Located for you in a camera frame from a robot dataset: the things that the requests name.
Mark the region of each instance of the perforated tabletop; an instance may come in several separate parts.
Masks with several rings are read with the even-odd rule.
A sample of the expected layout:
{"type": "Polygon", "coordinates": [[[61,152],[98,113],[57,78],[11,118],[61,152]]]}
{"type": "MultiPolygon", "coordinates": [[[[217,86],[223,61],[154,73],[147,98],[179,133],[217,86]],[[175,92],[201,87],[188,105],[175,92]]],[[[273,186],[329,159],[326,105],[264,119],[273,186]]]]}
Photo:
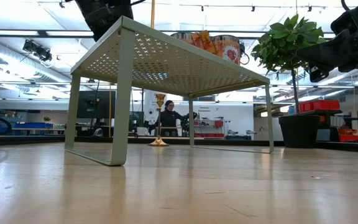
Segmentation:
{"type": "Polygon", "coordinates": [[[120,18],[72,68],[73,75],[117,82],[120,47],[134,48],[132,86],[180,96],[205,96],[269,84],[270,80],[155,29],[120,18]],[[135,32],[123,46],[121,29],[135,32]]]}

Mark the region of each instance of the black plant pot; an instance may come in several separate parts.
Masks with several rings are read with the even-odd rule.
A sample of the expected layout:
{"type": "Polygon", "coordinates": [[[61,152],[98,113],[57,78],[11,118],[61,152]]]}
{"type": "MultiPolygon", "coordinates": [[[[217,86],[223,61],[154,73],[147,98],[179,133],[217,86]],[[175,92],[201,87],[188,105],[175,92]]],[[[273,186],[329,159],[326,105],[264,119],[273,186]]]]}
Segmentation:
{"type": "Polygon", "coordinates": [[[319,121],[320,117],[314,115],[293,115],[278,118],[285,147],[314,148],[319,121]]]}

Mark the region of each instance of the person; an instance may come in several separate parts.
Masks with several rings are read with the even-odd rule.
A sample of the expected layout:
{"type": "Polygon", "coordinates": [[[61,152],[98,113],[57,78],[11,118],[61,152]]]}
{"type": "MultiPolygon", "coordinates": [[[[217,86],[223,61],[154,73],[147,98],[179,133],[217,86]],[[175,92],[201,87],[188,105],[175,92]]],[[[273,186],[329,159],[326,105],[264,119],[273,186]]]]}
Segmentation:
{"type": "MultiPolygon", "coordinates": [[[[161,136],[178,136],[177,129],[168,129],[175,128],[177,126],[177,119],[182,120],[183,116],[173,110],[175,104],[172,100],[167,100],[165,102],[164,111],[160,114],[160,122],[161,122],[161,136]]],[[[158,119],[155,123],[155,127],[158,127],[158,119]]]]}

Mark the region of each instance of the table leg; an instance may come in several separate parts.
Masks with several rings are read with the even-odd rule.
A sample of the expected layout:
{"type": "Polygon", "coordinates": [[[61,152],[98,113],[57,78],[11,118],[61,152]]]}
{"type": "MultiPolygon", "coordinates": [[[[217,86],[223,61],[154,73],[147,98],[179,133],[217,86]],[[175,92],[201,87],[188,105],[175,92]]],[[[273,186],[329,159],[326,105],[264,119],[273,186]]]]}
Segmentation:
{"type": "Polygon", "coordinates": [[[193,117],[193,97],[189,96],[189,137],[190,147],[194,147],[194,117],[193,117]]]}
{"type": "Polygon", "coordinates": [[[124,165],[127,159],[129,108],[131,107],[132,69],[134,67],[135,32],[122,28],[119,65],[117,74],[117,96],[114,135],[112,139],[110,165],[124,165]]]}
{"type": "Polygon", "coordinates": [[[80,97],[80,80],[79,75],[73,75],[71,80],[70,102],[68,104],[68,119],[65,138],[65,149],[71,150],[74,147],[75,123],[77,120],[78,98],[80,97]]]}
{"type": "Polygon", "coordinates": [[[266,106],[267,106],[267,126],[268,126],[268,141],[270,145],[269,153],[274,152],[274,140],[273,140],[273,120],[272,120],[272,104],[270,100],[269,84],[265,85],[266,89],[266,106]]]}

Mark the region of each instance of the tin can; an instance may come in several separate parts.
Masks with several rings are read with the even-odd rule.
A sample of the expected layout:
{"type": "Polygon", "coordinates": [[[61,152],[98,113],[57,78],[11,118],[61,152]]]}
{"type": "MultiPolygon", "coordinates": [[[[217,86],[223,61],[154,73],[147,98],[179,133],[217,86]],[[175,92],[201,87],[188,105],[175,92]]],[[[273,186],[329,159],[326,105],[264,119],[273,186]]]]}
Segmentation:
{"type": "Polygon", "coordinates": [[[188,44],[194,45],[193,33],[191,33],[191,32],[177,32],[177,33],[172,34],[171,37],[182,40],[188,44]]]}
{"type": "Polygon", "coordinates": [[[232,35],[217,35],[211,39],[217,56],[240,65],[240,43],[237,37],[232,35]]]}

